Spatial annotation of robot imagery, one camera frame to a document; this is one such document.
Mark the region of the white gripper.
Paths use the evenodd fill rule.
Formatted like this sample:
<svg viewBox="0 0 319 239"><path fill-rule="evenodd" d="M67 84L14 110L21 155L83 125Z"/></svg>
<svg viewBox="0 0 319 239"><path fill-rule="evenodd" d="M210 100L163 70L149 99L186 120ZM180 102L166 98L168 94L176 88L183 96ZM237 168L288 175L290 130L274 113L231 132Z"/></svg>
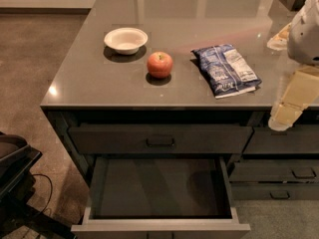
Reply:
<svg viewBox="0 0 319 239"><path fill-rule="evenodd" d="M287 49L290 59L306 64L290 78L279 102L272 108L268 126L285 131L294 125L303 112L319 97L319 0L305 0L303 7L268 42L275 51Z"/></svg>

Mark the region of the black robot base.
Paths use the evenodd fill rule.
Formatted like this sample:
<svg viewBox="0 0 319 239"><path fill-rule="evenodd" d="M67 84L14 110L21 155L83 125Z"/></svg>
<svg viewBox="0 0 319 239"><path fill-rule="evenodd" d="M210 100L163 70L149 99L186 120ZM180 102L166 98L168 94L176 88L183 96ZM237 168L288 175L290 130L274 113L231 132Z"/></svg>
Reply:
<svg viewBox="0 0 319 239"><path fill-rule="evenodd" d="M0 133L0 235L26 226L48 239L77 239L70 227L28 204L36 182L30 169L41 156L25 138Z"/></svg>

